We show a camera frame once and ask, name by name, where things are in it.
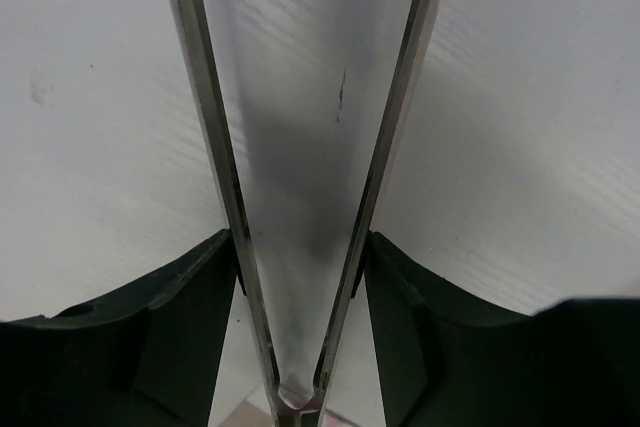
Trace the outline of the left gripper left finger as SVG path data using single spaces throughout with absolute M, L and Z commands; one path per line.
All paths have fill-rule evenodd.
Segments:
M 204 426 L 236 284 L 220 231 L 53 317 L 1 326 L 5 426 Z

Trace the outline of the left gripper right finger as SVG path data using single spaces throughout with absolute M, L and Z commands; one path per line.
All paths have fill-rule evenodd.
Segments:
M 388 425 L 638 424 L 636 299 L 569 299 L 520 314 L 379 233 L 367 242 L 364 280 Z

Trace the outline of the metal tongs wooden tips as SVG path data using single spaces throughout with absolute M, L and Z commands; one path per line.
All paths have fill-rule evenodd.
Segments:
M 323 422 L 439 0 L 169 0 L 278 426 Z

